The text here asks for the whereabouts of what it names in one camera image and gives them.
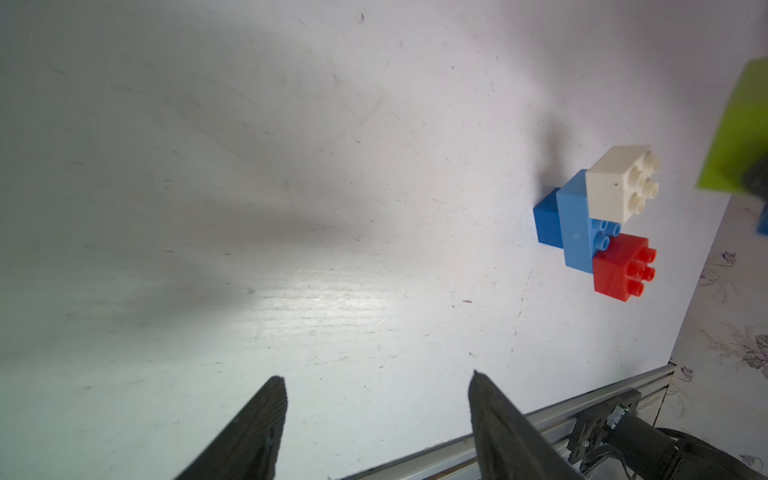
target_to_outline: lime green block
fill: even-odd
[[[768,155],[768,58],[746,64],[712,141],[697,187],[748,194],[741,177]]]

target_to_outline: light blue lego brick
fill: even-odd
[[[558,215],[558,199],[555,196],[560,190],[555,188],[533,207],[533,218],[536,222],[536,235],[540,243],[563,247],[563,236],[560,233],[560,216]]]
[[[580,170],[556,196],[563,237],[565,265],[592,273],[592,257],[608,248],[611,237],[621,232],[621,225],[589,217],[586,170]]]

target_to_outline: dark blue lego brick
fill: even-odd
[[[768,235],[768,203],[763,207],[763,213],[757,221],[757,233],[760,235]]]
[[[592,257],[598,250],[608,248],[611,237],[621,232],[621,225],[589,217],[586,173],[586,170],[580,170],[556,196],[565,264],[592,273]]]
[[[533,207],[533,218],[536,222],[536,234],[540,243],[546,243],[553,247],[563,247],[563,236],[560,234],[560,216],[558,216],[558,199],[555,188],[544,197],[538,205]]]

